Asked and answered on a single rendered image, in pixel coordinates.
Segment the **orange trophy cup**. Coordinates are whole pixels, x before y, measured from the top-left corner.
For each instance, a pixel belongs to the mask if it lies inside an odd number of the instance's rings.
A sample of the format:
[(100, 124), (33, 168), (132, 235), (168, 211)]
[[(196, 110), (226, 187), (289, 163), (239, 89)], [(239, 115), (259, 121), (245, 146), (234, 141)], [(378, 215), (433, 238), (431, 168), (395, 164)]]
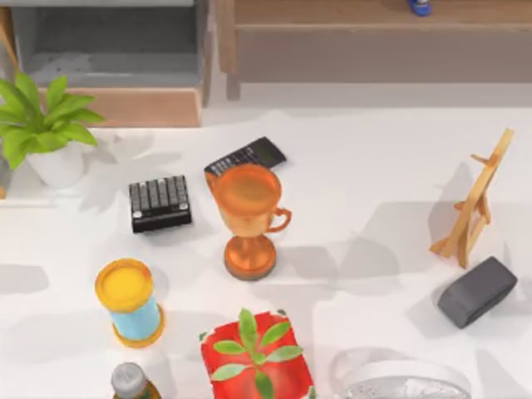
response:
[(256, 164), (236, 165), (216, 176), (205, 174), (221, 219), (233, 234), (224, 264), (241, 280), (259, 280), (273, 270), (277, 253), (268, 237), (285, 229), (292, 211), (280, 208), (282, 186), (276, 174)]

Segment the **black calculator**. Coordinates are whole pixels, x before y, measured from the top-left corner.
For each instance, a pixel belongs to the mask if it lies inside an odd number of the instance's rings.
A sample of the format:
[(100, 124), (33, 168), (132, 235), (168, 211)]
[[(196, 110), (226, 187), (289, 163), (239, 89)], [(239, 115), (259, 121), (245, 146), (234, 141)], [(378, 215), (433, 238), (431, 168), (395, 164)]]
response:
[(284, 153), (267, 137), (252, 141), (228, 155), (218, 158), (204, 168), (206, 174), (216, 177), (236, 165), (256, 164), (273, 169), (287, 161)]

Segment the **black keypad with grey keys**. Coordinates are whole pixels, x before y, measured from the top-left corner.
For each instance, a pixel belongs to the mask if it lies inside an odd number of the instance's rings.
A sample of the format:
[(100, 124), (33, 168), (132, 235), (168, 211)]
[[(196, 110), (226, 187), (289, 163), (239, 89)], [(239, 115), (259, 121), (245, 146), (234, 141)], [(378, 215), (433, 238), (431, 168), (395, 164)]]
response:
[(183, 175), (129, 184), (129, 199), (134, 234), (192, 224)]

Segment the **red pot with green plant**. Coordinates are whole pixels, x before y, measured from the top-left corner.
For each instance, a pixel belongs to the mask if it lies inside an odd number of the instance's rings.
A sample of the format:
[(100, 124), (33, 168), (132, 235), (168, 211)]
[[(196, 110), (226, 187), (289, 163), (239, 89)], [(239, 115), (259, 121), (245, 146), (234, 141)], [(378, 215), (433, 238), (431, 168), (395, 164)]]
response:
[(251, 313), (199, 335), (214, 399), (318, 399), (283, 310)]

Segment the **pale wooden drawer front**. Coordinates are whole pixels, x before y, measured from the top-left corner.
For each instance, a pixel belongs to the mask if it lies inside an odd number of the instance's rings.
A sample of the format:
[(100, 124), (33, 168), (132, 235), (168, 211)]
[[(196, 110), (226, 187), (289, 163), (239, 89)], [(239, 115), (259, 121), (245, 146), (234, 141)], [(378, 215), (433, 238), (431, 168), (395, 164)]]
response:
[(70, 94), (92, 96), (88, 108), (105, 118), (97, 127), (197, 127), (200, 87), (71, 87)]

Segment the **yellow and light blue can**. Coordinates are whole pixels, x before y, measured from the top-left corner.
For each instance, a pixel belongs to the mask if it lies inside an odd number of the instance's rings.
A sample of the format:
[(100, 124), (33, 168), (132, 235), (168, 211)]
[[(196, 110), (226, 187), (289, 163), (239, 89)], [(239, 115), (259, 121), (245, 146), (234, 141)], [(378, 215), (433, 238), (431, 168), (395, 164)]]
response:
[(125, 346), (148, 347), (164, 332), (165, 314), (154, 296), (153, 276), (141, 261), (117, 259), (107, 264), (96, 277), (95, 292)]

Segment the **wooden open shelf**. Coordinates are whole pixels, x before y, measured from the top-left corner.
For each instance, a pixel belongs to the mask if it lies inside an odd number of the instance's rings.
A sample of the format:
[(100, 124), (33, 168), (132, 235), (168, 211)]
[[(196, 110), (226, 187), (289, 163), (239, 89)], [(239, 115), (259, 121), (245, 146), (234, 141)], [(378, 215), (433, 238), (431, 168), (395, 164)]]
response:
[(532, 83), (532, 0), (213, 0), (219, 68), (243, 83)]

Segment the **small wooden easel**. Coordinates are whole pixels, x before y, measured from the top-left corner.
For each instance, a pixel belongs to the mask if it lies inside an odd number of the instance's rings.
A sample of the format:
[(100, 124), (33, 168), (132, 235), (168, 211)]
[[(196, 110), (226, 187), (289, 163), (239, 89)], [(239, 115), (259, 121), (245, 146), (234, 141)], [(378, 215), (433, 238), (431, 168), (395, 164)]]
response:
[(483, 229), (491, 223), (491, 212), (487, 199), (490, 183), (500, 167), (515, 132), (505, 129), (489, 157), (472, 154), (470, 157), (483, 165), (469, 194), (453, 205), (459, 211), (450, 233), (431, 245), (429, 250), (445, 259), (455, 256), (457, 263), (467, 269), (470, 252)]

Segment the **grey drawer inside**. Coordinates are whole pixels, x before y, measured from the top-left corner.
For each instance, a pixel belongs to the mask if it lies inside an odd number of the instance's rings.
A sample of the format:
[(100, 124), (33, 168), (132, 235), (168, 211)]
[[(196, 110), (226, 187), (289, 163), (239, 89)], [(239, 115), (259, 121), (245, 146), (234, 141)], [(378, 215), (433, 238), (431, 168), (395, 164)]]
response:
[(208, 0), (10, 0), (19, 67), (42, 87), (192, 87)]

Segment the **green plant in white pot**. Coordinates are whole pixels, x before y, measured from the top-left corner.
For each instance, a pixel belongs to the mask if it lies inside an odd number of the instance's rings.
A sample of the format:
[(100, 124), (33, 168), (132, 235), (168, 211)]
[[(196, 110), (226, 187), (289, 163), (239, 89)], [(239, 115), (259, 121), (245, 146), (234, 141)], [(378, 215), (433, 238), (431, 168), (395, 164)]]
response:
[(74, 185), (85, 169), (81, 146), (98, 145), (89, 126), (105, 120), (89, 108), (95, 97), (69, 93), (65, 76), (42, 94), (19, 72), (13, 81), (0, 78), (0, 98), (0, 146), (9, 168), (27, 162), (52, 188)]

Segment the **bottle with grey cap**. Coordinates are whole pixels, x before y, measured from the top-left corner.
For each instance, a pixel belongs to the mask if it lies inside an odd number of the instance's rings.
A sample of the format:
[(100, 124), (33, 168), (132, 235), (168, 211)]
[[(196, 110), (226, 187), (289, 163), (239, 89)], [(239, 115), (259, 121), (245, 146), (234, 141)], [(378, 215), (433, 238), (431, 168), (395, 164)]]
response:
[(143, 369), (134, 362), (123, 362), (111, 374), (113, 399), (162, 399)]

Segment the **dark grey rounded box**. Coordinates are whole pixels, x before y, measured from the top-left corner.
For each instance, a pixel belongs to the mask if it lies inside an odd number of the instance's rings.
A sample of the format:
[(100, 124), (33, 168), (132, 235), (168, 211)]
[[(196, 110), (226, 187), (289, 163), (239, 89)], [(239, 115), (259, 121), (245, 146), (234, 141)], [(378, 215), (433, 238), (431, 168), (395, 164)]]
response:
[(437, 307), (457, 328), (466, 328), (505, 299), (517, 282), (503, 263), (490, 256), (450, 284)]

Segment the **white round fan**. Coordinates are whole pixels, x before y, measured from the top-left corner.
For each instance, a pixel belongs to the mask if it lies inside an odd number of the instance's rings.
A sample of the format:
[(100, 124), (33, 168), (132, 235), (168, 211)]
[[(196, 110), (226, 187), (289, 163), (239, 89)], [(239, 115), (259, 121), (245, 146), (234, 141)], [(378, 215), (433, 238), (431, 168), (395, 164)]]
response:
[(452, 367), (386, 347), (355, 347), (329, 368), (335, 399), (473, 399), (469, 379)]

